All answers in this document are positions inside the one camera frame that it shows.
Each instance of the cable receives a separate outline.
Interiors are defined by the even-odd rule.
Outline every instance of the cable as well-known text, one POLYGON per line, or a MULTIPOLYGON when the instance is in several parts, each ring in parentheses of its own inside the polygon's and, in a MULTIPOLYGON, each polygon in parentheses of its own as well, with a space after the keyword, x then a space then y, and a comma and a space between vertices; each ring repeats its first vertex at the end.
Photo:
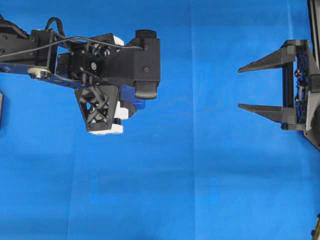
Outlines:
POLYGON ((49 27, 50 27, 50 25, 51 25, 53 22, 56 22, 56 26, 57 26, 57 28, 58 28, 59 34, 61 34, 62 36, 66 36, 66 35, 65 35, 65 31, 64 31, 64 26, 63 26, 63 24, 62 24, 62 21, 61 21, 59 18, 57 18, 57 17, 51 17, 51 18, 48 20, 48 22, 47 22, 47 24, 46 24, 46 26, 45 26, 45 30, 46 30, 46 31, 49 30, 49 27))
POLYGON ((31 48, 31 49, 28 49, 28 50, 22 50, 22 51, 16 51, 16 52, 3 54, 3 55, 0 55, 0 58, 11 57, 11 56, 19 55, 19 54, 25 54, 25 53, 29 53, 29 52, 34 52, 34 51, 38 51, 38 50, 41 50, 41 49, 49 48, 49 47, 54 46, 54 45, 62 44, 64 42, 69 42, 70 40, 77 40, 77 39, 78 40, 85 40, 85 41, 93 42, 93 43, 97 43, 97 44, 107 45, 107 46, 111 46, 111 47, 115 47, 115 48, 121 48, 121 49, 144 50, 140 46, 121 46, 121 45, 116 45, 116 44, 107 43, 107 42, 103 42, 103 41, 93 40, 93 39, 85 37, 85 36, 72 36, 72 37, 67 37, 67 38, 59 40, 59 41, 52 42, 52 43, 44 45, 44 46, 31 48))

